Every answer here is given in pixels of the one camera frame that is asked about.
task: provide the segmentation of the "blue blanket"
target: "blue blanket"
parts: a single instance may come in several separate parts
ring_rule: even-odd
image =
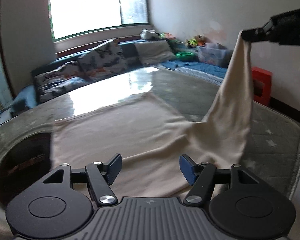
[[[161,65],[172,70],[177,67],[186,67],[190,69],[195,69],[219,78],[224,78],[227,72],[226,68],[221,68],[221,67],[201,63],[201,62],[184,62],[180,60],[174,60],[174,61],[162,62]]]

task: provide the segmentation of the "floral pillow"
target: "floral pillow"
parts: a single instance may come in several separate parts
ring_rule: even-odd
[[[44,103],[88,84],[89,83],[81,77],[72,77],[61,82],[55,80],[55,82],[42,85],[38,89],[40,103]]]
[[[70,61],[55,70],[35,76],[37,86],[47,85],[56,81],[62,82],[73,77],[82,76],[78,61]]]
[[[105,79],[128,68],[118,39],[106,41],[78,58],[85,75],[92,81]]]

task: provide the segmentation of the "red box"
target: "red box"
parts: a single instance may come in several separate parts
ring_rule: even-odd
[[[253,67],[252,79],[254,90],[253,99],[260,104],[268,106],[271,97],[272,72],[262,68]]]

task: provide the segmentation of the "cushion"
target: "cushion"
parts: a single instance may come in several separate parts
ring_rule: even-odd
[[[44,103],[88,84],[81,77],[73,77],[66,80],[55,79],[53,82],[39,87],[40,103]]]
[[[167,41],[147,41],[135,43],[134,45],[143,65],[156,65],[166,60],[177,59]]]
[[[54,83],[56,81],[65,81],[69,78],[82,76],[83,73],[79,69],[78,61],[70,61],[55,70],[37,75],[34,77],[38,89],[42,85]]]
[[[89,79],[99,81],[128,68],[118,41],[106,41],[78,58],[80,67]]]

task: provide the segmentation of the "plastic storage box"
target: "plastic storage box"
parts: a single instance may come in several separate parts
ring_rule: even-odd
[[[232,51],[228,49],[211,49],[197,46],[198,58],[201,62],[227,68],[231,59]]]

